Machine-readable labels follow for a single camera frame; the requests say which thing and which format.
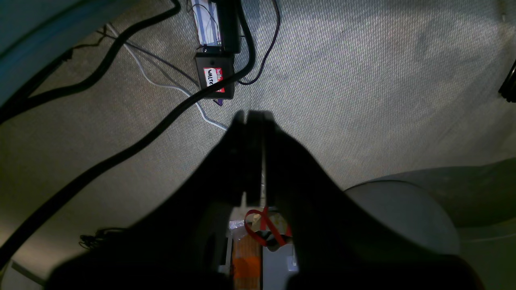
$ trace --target thin black wire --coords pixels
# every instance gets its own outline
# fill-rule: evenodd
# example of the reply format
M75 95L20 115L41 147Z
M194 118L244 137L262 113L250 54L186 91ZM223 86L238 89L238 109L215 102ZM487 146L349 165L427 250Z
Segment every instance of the thin black wire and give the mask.
M63 205L71 200L81 189L86 187L86 185L88 185L102 173L131 158L136 153L147 147L190 106L200 101L208 94L220 90L221 88L237 81L252 70L255 63L256 51L254 48L251 31L247 25L241 3L236 1L235 4L237 6L240 25L242 26L242 30L246 36L246 42L249 51L249 61L247 65L234 75L223 79L222 81L215 83L201 91L198 91L191 97L185 99L174 110L172 110L172 112L170 112L154 129L147 133L138 142L86 170L83 174L79 175L63 189L58 191L34 213L32 213L31 216L29 216L29 218L27 218L2 245L0 248L0 268L9 261L9 259L21 247L21 245L27 241L27 239L32 234L34 234L38 228L40 228L50 217L52 217L61 207L63 207Z
M116 39L116 37L111 36L111 35L106 34L106 33L103 33L103 32L101 32L101 31L97 31L97 33L99 33L99 34L101 34L101 35L103 35L103 36L105 36L105 37L107 37L107 38ZM198 82L197 82L193 77L189 76L189 75L188 75L187 73L185 73L183 70L181 70L180 68L178 68L178 67L176 67L175 65L171 64L170 62L168 62L168 61L164 60L163 58L161 58L161 57L159 57L159 56L157 56L157 55L155 55L155 54L153 54L153 53L149 52L148 50L146 50L146 49L144 49L144 48L142 48L142 47L140 47L140 46L134 45L134 44L132 44L132 43L130 43L130 42L127 42L127 41L125 42L125 44L127 44L127 45L129 45L130 47L132 47L132 48L134 48L134 49L136 49L136 50L139 50L139 51L141 51L142 53L145 53L145 54L147 54L148 56L153 57L153 58L155 58L156 60L158 60L158 61L160 61L160 62L162 62L162 63L166 64L166 65L167 65L167 66L169 66L170 68L172 68L172 69L176 70L177 72L179 72L180 74L182 74L185 78L187 78L189 81L191 81L194 85L196 85L197 87L199 87L199 83L198 83Z
M104 34L106 34L106 32L107 32L107 26L106 25L104 25L104 27L102 27L102 31L104 32ZM73 49L78 50L78 49L82 49L82 48L85 48L85 47L97 47L97 46L99 46L101 44L101 42L104 40L104 38L106 38L105 35L103 35L101 38L99 38L96 43L93 43L93 44L79 44L79 45L74 46Z
M79 236L79 245L85 249L93 250L100 247L107 240L112 239L114 235L123 233L125 228L105 228L95 233L95 236L81 235Z
M206 12L208 12L208 15L209 15L209 18L210 18L209 20L210 20L210 21L213 21L213 23L215 23L215 25L217 25L217 42L220 42L220 40L219 40L219 35L220 35L219 24L218 24L218 23L217 23L217 21L215 20L215 17L213 17L213 15L209 12L208 8L206 8L206 6L204 6L204 5L202 5L202 4L194 4L194 5L192 5L192 6L190 7L190 10L188 10L188 8L186 9L186 13L190 13L190 12L192 12L192 11L194 10L193 8L194 8L195 6L201 6L202 8L204 8L204 9L206 10ZM206 30L208 29L208 26L209 26L209 21L208 21L208 23L206 24L206 27L205 27L204 31L206 31Z
M85 80L83 80L82 82L79 82L77 84L71 85L71 86L53 89L53 90L41 93L39 95L36 95L32 98L28 98L20 106L17 106L10 112L7 112L6 114L1 115L0 116L0 124L9 120L12 117L15 117L25 111L28 111L32 108L40 106L44 103L47 103L47 102L53 101L55 99L62 98L64 96L71 95L71 94L76 94L76 93L82 92L82 91L87 90L90 87L92 87L104 76L104 74L107 72L107 70L113 63L120 48L122 48L124 43L133 34L179 13L179 11L181 10L181 6L180 6L178 0L171 0L171 1L175 5L174 8L167 10L166 12L163 12L154 17L151 17L149 19L146 19L146 20L140 21L136 24L133 24L131 27L126 29L124 32L122 32L120 34L120 36L114 41L113 45L109 48L109 51L107 52L106 56L102 60L99 67L97 67L97 69L90 76L88 76Z
M274 44L276 43L276 38L278 37L278 33L280 32L281 16L280 16L280 8L278 7L278 2L276 0L272 0L272 4L274 5L274 11L276 12L276 31L274 32L274 37L272 38L272 42L269 46L269 49L267 50L267 52L265 53L265 56L263 57L262 64L260 65L260 70L258 71L258 74L256 75L256 77L248 83L238 81L238 83L241 85L244 85L244 86L252 85L260 78L260 76L262 75L262 72L263 72L263 67L265 65L265 61L267 60L267 57L269 57L270 51L272 51L272 48L274 47Z

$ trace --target black cable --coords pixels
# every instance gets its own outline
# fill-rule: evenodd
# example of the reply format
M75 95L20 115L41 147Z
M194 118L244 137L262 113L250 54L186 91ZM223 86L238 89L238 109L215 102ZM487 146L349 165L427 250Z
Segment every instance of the black cable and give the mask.
M190 8L186 8L186 13L190 13L192 12L194 9L195 6L201 6L202 8L204 8L204 10L206 10L206 12L208 12L209 14L209 17L211 17L213 19L213 21L215 21L215 18L213 17L213 15L209 12L208 8L206 8L206 6L202 5L202 4L194 4L192 6L190 6Z
M70 59L72 59L73 49L69 49L61 54L59 57L54 59L51 63L47 64L44 68L42 68L37 74L31 77L21 88L19 88L16 93L14 93L8 100L5 102L2 107L0 107L0 116L4 116L8 114L12 110L14 110L17 106L23 104L23 102L27 101L27 98L32 94L41 84L51 76L61 65Z
M151 17L149 19L140 21L136 24L133 24L131 27L126 29L124 32L120 34L120 36L114 41L113 45L109 48L109 51L107 52L106 56L102 60L101 64L97 69L88 76L85 80L82 82L79 82L75 85L66 86L62 88L53 89L44 93L41 93L39 95L36 95L32 98L27 99L22 105L16 107L10 112L7 112L7 114L3 114L0 116L0 124L9 120L10 118L17 116L25 111L28 111L32 108L35 108L39 105L42 105L44 103L50 102L52 100L68 96L71 94L82 92L90 87L92 87L95 83L97 83L102 76L107 72L111 64L113 63L113 60L115 59L118 51L124 43L129 39L133 34L137 33L138 31L145 29L149 26L155 25L173 15L176 15L181 10L181 6L178 2L178 0L171 0L174 3L174 8L161 13L159 15L156 15L154 17Z
M117 236L123 233L125 228L104 228L99 229L95 236L90 235L81 235L79 236L79 245L87 250L93 250L100 247L102 244L106 243L106 241L112 239L114 236Z
M104 25L104 27L102 27L102 31L104 32L104 34L106 34L106 32L107 32L107 26L106 25ZM101 38L99 38L96 43L93 43L93 44L79 44L79 45L74 46L73 49L78 50L78 49L83 49L85 47L97 47L97 46L99 46L101 44L101 42L104 40L104 38L106 38L105 35L103 35Z
M247 65L235 73L234 75L223 79L195 94L186 100L182 101L171 113L169 113L154 129L147 133L138 142L131 145L127 149L115 154L114 156L98 163L91 167L83 174L79 175L72 182L67 184L58 193L52 196L42 206L40 206L34 213L29 216L16 231L7 239L7 241L0 248L0 268L5 265L14 253L21 247L21 245L51 216L53 216L63 205L72 199L81 189L86 187L91 181L97 178L102 173L113 168L114 166L124 162L136 153L143 150L157 137L159 137L186 109L203 99L210 93L213 93L221 88L229 85L247 75L253 68L256 58L254 43L251 36L251 31L247 25L244 10L240 1L235 2L237 5L237 13L240 19L240 25L246 36L247 47L249 50L249 61Z
M278 2L276 0L272 0L272 4L274 5L274 11L276 12L276 31L274 32L274 37L272 38L272 42L269 46L269 49L267 50L267 52L265 53L265 56L263 57L262 64L260 65L260 70L258 71L258 74L256 75L256 77L248 83L238 81L238 83L241 85L244 85L244 86L252 85L260 78L260 76L262 75L262 72L263 72L263 67L265 65L265 61L267 60L267 57L269 57L270 51L272 51L272 48L274 47L274 44L276 43L276 38L278 37L278 33L280 32L281 16L280 16L280 8L278 7Z
M97 33L99 33L99 34L101 34L101 35L104 35L105 37L108 37L108 38L111 38L111 39L116 39L116 37L111 36L111 35L109 35L109 34L105 34L105 33L101 32L101 31L97 31ZM199 87L199 83L198 83L198 82L197 82L193 77L189 76L189 75L188 75L187 73L185 73L183 70L181 70L180 68L178 68L178 67L176 67L175 65L171 64L170 62L168 62L168 61L166 61L166 60L162 59L161 57L159 57L159 56L157 56L157 55L155 55L155 54L153 54L153 53L151 53L151 52L149 52L149 51L145 50L145 49L144 49L144 48L142 48L142 47L139 47L139 46L137 46L137 45L131 44L130 42L125 42L125 44L129 45L130 47L132 47L132 48L134 48L134 49L136 49L136 50L141 51L142 53L147 54L147 55L148 55L148 56L150 56L150 57L153 57L153 58L155 58L155 59L157 59L157 60L161 61L162 63L166 64L166 65L167 65L167 66L169 66L170 68L172 68L172 69L176 70L177 72L179 72L180 74L182 74L185 78L187 78L189 81L191 81L194 85L196 85L197 87Z
M500 93L507 102L516 103L516 61L512 65L512 68L505 78L504 83L498 90L498 93Z

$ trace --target black power cord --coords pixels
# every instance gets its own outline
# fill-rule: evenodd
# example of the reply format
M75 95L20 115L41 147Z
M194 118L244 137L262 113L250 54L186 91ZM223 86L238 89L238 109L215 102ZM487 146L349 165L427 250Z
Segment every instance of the black power cord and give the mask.
M104 25L103 31L106 32L107 27ZM0 108L0 116L4 114L8 114L12 110L14 110L17 106L23 105L23 102L27 100L27 98L32 94L41 84L52 75L61 65L72 59L73 52L75 50L83 49L86 47L96 47L99 46L104 40L105 36L102 36L97 40L96 43L93 44L80 44L76 45L73 48L65 51L59 57L54 59L51 63L47 64L43 69L41 69L37 74L31 77L21 88L19 88L16 93L14 93L8 100L3 104Z
M95 83L97 83L107 72L111 64L113 63L118 51L124 43L135 33L138 31L145 29L147 27L150 27L152 25L155 25L173 15L176 15L181 10L181 5L179 4L178 0L171 0L174 3L174 8L163 12L159 15L156 15L154 17L151 17L149 19L140 21L128 29L126 29L124 32L120 34L120 36L114 41L113 45L109 48L109 51L107 52L106 56L102 60L101 64L97 69L88 76L85 80L83 80L80 83L77 83L75 85L66 86L62 88L53 89L44 93L41 93L39 95L36 95L32 98L28 98L25 102L20 104L19 106L11 109L10 111L4 112L2 115L0 115L0 124L3 122L9 120L10 118L13 118L25 111L28 111L32 108L35 108L39 105L42 105L44 103L53 101L58 98L62 98L64 96L68 96L71 94L79 93L84 90L89 89L92 87Z
M34 213L29 216L16 231L7 239L7 241L0 248L0 268L5 265L14 253L21 247L21 245L27 241L27 239L34 234L34 232L40 228L51 216L53 216L63 205L71 200L81 189L86 187L91 181L97 178L102 173L113 168L114 166L124 162L131 158L136 153L143 150L150 143L152 143L157 137L159 137L186 109L195 104L196 102L203 99L206 95L213 93L221 88L233 83L245 75L247 75L253 68L256 58L256 52L254 49L254 43L251 36L251 31L247 25L244 10L239 1L236 1L238 18L240 19L240 25L246 36L247 47L249 51L249 61L247 65L234 75L223 79L222 81L215 83L197 93L191 97L182 101L171 113L169 113L154 129L152 129L147 135L141 138L138 142L131 145L127 149L115 154L114 156L98 163L91 167L83 174L79 175L72 182L67 184L63 189L58 191L42 206L40 206Z
M498 92L509 103L516 103L516 61Z
M244 86L249 86L254 84L262 75L263 67L265 65L265 61L267 61L267 57L269 57L270 51L272 51L272 48L274 47L274 44L276 43L276 38L278 37L278 33L280 32L280 25L281 25L281 15L280 15L280 8L278 7L278 2L276 0L272 0L272 4L274 5L274 11L276 12L276 31L274 31L274 37L272 38L272 42L270 43L269 49L265 53L265 56L263 57L262 64L260 65L260 70L258 71L258 74L256 77L246 83L242 81L238 81L239 84Z

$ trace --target red and white label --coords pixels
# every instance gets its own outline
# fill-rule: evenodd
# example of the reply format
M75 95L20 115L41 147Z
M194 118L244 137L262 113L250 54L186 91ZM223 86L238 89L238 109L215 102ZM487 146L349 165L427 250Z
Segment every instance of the red and white label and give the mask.
M222 80L222 69L221 68L204 68L204 78L206 79L206 85L211 86ZM217 91L218 93L225 92L224 88Z

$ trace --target red strap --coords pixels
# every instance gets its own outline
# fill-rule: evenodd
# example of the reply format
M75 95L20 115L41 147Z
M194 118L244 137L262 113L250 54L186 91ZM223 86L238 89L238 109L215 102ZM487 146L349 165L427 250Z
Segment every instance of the red strap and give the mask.
M287 224L287 232L285 233L285 236L292 236L292 229L290 228L290 224Z
M280 232L278 231L278 229L276 228L276 226L274 226L274 224L272 223L272 221L269 219L269 217L265 214L265 209L264 209L264 212L260 212L258 210L250 210L246 213L246 219L247 219L247 216L249 216L250 214L257 214L257 215L260 215L261 218L263 220L265 220L265 223L267 224L267 226L269 227L269 230L271 231L271 233L273 234L274 238L276 238L276 240L278 241L278 244L281 246L284 246L286 245L285 243L285 240L283 239L283 237L281 236ZM249 225L247 224L247 221L244 222L244 227L246 228L246 231L247 233L252 237L254 238L260 245L264 246L264 247L267 247L267 241L264 240L262 237L260 237L260 235L258 235L257 233L253 232L253 230L249 227Z

